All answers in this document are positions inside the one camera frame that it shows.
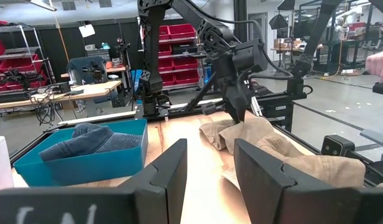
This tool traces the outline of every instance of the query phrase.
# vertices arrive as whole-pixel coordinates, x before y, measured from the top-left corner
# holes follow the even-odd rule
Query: door
[[[264,38],[264,42],[267,43],[267,12],[257,13],[257,14],[249,14],[249,20],[255,20],[261,26],[262,36]],[[252,40],[258,38],[258,32],[256,30],[256,26],[254,24],[248,24],[248,40]]]

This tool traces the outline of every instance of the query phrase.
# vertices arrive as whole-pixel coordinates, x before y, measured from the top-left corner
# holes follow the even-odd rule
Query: teal plastic bin
[[[140,146],[113,152],[76,156],[44,162],[38,155],[54,144],[69,140],[74,128],[62,129],[31,149],[14,163],[30,187],[67,186],[134,175],[144,168],[147,145],[147,121],[137,119],[103,124],[115,133],[143,135]]]

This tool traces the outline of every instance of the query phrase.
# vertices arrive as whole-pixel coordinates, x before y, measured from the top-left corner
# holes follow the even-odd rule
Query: white box
[[[13,178],[5,137],[0,136],[0,190],[12,188]]]

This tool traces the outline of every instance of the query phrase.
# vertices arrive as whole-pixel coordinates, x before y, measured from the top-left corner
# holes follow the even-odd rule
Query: person
[[[383,83],[383,52],[371,55],[367,58],[366,71],[371,75],[379,76],[379,82]]]

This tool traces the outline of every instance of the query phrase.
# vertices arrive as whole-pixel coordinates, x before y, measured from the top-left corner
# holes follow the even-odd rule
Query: concrete floor
[[[311,85],[314,92],[306,100],[296,101],[292,132],[318,149],[321,149],[324,136],[339,134],[353,141],[361,150],[359,153],[378,161],[383,148],[378,148],[374,142],[359,135],[362,129],[376,129],[383,126],[383,96],[371,91],[371,87],[377,81],[378,77],[375,76],[305,80],[305,84]],[[284,91],[287,84],[285,81],[275,80],[259,80],[259,83],[274,92]],[[171,93],[170,97],[172,103],[177,104],[187,103],[195,95],[196,91],[190,90]],[[104,106],[104,114],[129,110],[130,107],[112,108],[110,103]],[[64,120],[75,119],[71,110],[60,111],[60,114]],[[6,137],[10,153],[22,149],[45,128],[47,125],[39,126],[33,113],[0,118],[0,136]]]

